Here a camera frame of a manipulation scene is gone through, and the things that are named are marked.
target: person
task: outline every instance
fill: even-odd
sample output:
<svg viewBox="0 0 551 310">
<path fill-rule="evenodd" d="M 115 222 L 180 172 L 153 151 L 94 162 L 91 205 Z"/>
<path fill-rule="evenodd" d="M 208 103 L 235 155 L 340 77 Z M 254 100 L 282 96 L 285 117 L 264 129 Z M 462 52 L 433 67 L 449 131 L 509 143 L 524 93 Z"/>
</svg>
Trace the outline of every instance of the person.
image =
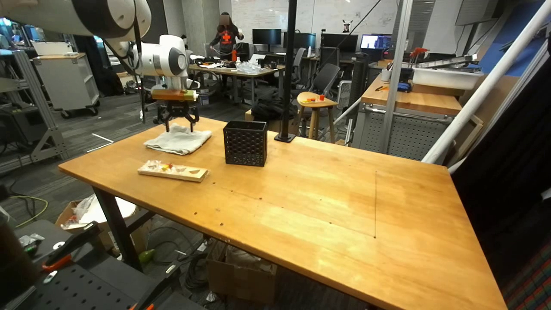
<svg viewBox="0 0 551 310">
<path fill-rule="evenodd" d="M 220 48 L 218 48 L 220 58 L 230 60 L 230 52 L 237 41 L 235 38 L 242 39 L 244 36 L 237 29 L 237 26 L 230 21 L 230 15 L 227 12 L 221 12 L 216 26 L 216 34 L 209 41 L 209 48 L 220 43 Z"/>
</svg>

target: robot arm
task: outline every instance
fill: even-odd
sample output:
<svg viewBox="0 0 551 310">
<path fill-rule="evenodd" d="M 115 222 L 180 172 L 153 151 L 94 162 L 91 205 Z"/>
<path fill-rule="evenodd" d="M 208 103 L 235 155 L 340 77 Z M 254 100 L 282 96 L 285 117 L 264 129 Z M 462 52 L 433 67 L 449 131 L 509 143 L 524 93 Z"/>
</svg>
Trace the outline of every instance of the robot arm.
<svg viewBox="0 0 551 310">
<path fill-rule="evenodd" d="M 146 0 L 0 0 L 0 15 L 47 31 L 99 36 L 134 74 L 177 77 L 187 67 L 182 38 L 165 34 L 158 45 L 140 43 L 151 24 Z"/>
</svg>

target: floor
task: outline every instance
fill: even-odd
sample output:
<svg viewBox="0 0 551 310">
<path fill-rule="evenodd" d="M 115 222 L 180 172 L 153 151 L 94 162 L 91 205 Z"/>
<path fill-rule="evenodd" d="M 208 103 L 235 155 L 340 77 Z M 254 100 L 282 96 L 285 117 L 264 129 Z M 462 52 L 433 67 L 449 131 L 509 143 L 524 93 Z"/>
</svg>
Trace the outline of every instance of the floor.
<svg viewBox="0 0 551 310">
<path fill-rule="evenodd" d="M 213 95 L 208 105 L 199 105 L 199 115 L 220 120 L 242 119 L 242 112 L 247 108 L 245 103 L 230 103 L 227 96 Z M 144 114 L 144 122 L 140 122 L 137 95 L 101 98 L 97 115 L 82 112 L 70 119 L 61 119 L 60 114 L 53 112 L 54 124 L 66 146 L 66 158 L 103 146 L 106 139 L 118 141 L 156 126 L 153 117 L 154 108 L 151 105 Z M 13 151 L 10 148 L 3 150 L 0 160 L 11 157 Z M 1 207 L 10 215 L 13 227 L 23 225 L 30 220 L 30 215 L 54 222 L 68 201 L 91 194 L 87 184 L 58 172 L 56 165 L 60 162 L 60 158 L 42 160 L 0 176 L 0 184 L 4 184 L 11 193 L 8 200 L 1 201 Z M 363 301 L 294 272 L 285 272 L 278 279 L 271 305 L 244 303 L 221 296 L 214 301 L 206 301 L 208 286 L 202 263 L 190 263 L 190 256 L 201 241 L 202 236 L 199 232 L 154 215 L 146 231 L 146 248 L 153 250 L 153 255 L 149 263 L 144 265 L 144 272 L 156 279 L 168 263 L 178 262 L 182 265 L 182 293 L 204 308 L 368 308 Z"/>
</svg>

